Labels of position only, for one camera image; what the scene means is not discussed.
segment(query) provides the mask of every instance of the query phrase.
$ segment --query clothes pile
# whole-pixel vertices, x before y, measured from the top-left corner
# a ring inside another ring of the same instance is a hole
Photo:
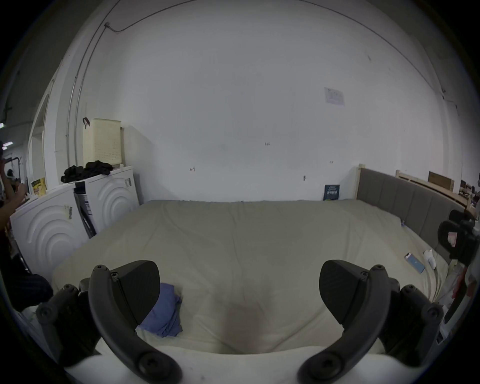
[[[113,166],[109,163],[102,163],[100,160],[90,161],[85,164],[85,168],[75,165],[67,168],[61,177],[62,183],[70,183],[72,181],[80,181],[92,176],[105,175],[108,176]]]
[[[175,287],[160,283],[158,300],[139,327],[161,337],[178,335],[182,331],[178,312],[180,304],[181,298],[175,294]]]

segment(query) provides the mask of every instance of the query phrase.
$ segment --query beige laundry basket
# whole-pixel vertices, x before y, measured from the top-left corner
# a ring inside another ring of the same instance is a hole
[[[121,164],[120,121],[84,118],[84,165],[100,160],[111,165]]]

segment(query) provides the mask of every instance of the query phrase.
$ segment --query phone case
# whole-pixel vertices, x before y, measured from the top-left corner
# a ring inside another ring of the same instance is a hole
[[[405,256],[405,259],[408,261],[408,263],[414,267],[418,273],[422,273],[423,270],[425,269],[425,266],[418,261],[418,259],[411,253],[407,253]]]

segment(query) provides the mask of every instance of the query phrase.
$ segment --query wrinkled sheet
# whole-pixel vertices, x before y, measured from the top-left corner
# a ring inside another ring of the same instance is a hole
[[[177,337],[137,329],[152,346],[239,354],[326,347],[343,331],[320,298],[326,260],[382,264],[401,287],[413,284],[434,300],[448,265],[434,251],[433,271],[422,255],[429,248],[398,217],[358,200],[150,201],[78,249],[52,285],[77,285],[97,264],[152,260],[183,299]],[[425,264],[422,274],[408,252]]]

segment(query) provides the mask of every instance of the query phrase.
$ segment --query gray headboard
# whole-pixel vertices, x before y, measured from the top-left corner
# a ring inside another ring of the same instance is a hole
[[[405,220],[405,225],[450,262],[447,250],[438,243],[437,230],[452,209],[463,212],[462,205],[429,188],[366,168],[360,168],[357,199]]]

